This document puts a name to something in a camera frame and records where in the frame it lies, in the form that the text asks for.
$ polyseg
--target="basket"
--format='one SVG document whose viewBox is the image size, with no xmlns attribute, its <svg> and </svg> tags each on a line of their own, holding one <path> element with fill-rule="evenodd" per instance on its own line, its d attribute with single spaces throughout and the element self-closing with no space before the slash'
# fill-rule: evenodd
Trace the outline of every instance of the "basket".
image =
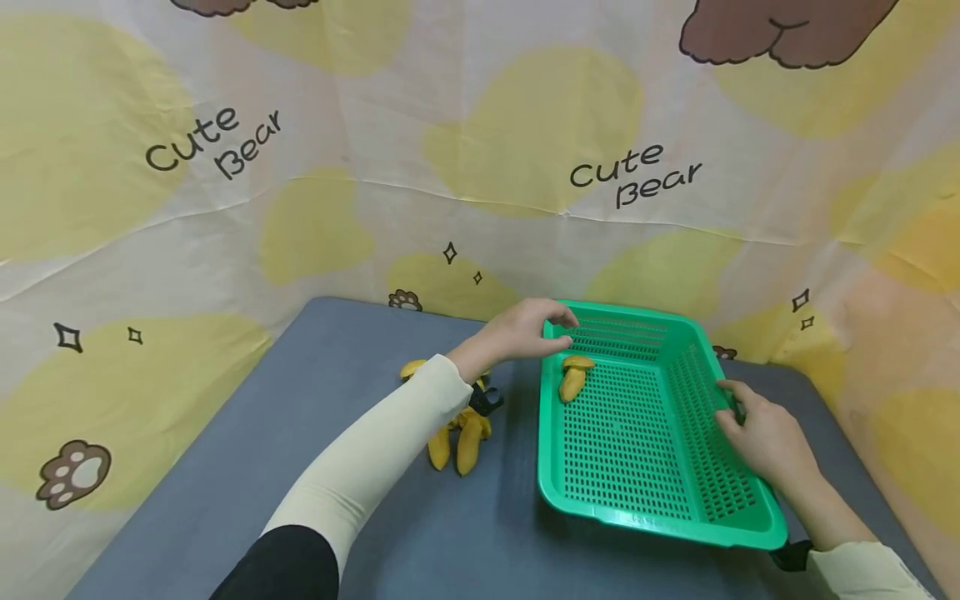
<svg viewBox="0 0 960 600">
<path fill-rule="evenodd" d="M 703 329 L 665 313 L 568 302 L 580 326 L 570 350 L 543 359 L 538 480 L 558 511 L 609 525 L 762 550 L 787 540 L 767 484 L 734 453 L 713 419 L 732 406 Z M 560 402 L 570 354 L 596 367 Z"/>
</svg>

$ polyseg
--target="cartoon backdrop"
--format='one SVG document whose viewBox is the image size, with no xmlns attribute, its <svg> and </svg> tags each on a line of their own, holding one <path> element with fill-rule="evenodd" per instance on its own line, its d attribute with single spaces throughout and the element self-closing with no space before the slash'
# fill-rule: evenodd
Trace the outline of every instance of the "cartoon backdrop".
<svg viewBox="0 0 960 600">
<path fill-rule="evenodd" d="M 847 4 L 2 0 L 0 596 L 318 295 L 692 316 L 813 379 L 960 594 L 960 0 Z"/>
</svg>

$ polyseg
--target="hand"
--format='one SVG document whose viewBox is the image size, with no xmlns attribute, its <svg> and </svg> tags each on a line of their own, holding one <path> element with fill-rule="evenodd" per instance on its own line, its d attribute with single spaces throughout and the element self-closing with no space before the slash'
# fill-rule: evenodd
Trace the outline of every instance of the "hand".
<svg viewBox="0 0 960 600">
<path fill-rule="evenodd" d="M 793 415 L 741 381 L 718 381 L 717 385 L 733 392 L 746 409 L 742 426 L 730 409 L 715 417 L 733 448 L 757 475 L 785 495 L 795 489 L 808 490 L 823 478 Z"/>
<path fill-rule="evenodd" d="M 543 339 L 544 321 L 566 328 L 580 325 L 566 304 L 545 298 L 528 298 L 494 317 L 446 357 L 457 366 L 464 381 L 473 383 L 499 362 L 542 358 L 570 348 L 573 340 L 569 336 Z"/>
</svg>

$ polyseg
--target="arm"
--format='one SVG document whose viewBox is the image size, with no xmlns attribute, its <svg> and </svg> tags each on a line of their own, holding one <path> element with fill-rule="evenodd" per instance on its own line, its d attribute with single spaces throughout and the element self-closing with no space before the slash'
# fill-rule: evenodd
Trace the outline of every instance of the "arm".
<svg viewBox="0 0 960 600">
<path fill-rule="evenodd" d="M 541 338 L 545 320 L 577 324 L 563 304 L 524 300 L 446 357 L 434 356 L 422 365 L 307 467 L 261 535 L 284 525 L 309 527 L 326 538 L 342 576 L 350 547 L 373 510 L 427 440 L 467 405 L 467 382 L 500 361 L 539 358 L 569 347 L 569 338 Z"/>
<path fill-rule="evenodd" d="M 744 462 L 786 500 L 810 535 L 812 571 L 827 597 L 840 600 L 932 598 L 890 548 L 824 478 L 797 420 L 745 383 L 721 381 L 743 404 L 741 426 L 733 412 L 717 424 Z"/>
</svg>

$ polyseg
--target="beige sleeve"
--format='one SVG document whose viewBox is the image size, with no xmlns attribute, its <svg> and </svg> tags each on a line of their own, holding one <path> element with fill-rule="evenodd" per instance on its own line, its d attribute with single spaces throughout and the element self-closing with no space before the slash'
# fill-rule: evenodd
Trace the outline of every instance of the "beige sleeve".
<svg viewBox="0 0 960 600">
<path fill-rule="evenodd" d="M 283 525 L 313 529 L 330 544 L 343 577 L 350 547 L 373 510 L 472 391 L 445 356 L 428 360 L 314 459 L 263 534 Z"/>
<path fill-rule="evenodd" d="M 839 600 L 928 600 L 928 591 L 897 553 L 877 541 L 845 543 L 829 552 L 810 552 L 810 572 L 825 598 Z"/>
</svg>

